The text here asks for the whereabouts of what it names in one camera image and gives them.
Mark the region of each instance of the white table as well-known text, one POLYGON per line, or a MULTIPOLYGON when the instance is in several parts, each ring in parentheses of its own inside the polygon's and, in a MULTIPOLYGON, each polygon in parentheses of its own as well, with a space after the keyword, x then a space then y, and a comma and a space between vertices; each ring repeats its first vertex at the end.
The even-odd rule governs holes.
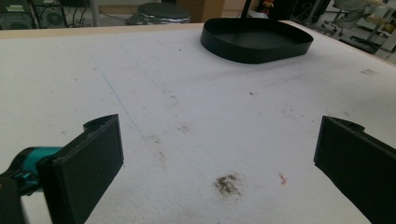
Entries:
MULTIPOLYGON (((125 164, 87 223, 369 223, 313 158, 323 115, 396 147, 396 67, 314 32, 304 56, 233 63, 201 31, 1 32, 0 171, 117 113, 125 164), (228 175, 237 191, 222 195, 228 175)), ((50 223, 42 193, 23 202, 50 223)))

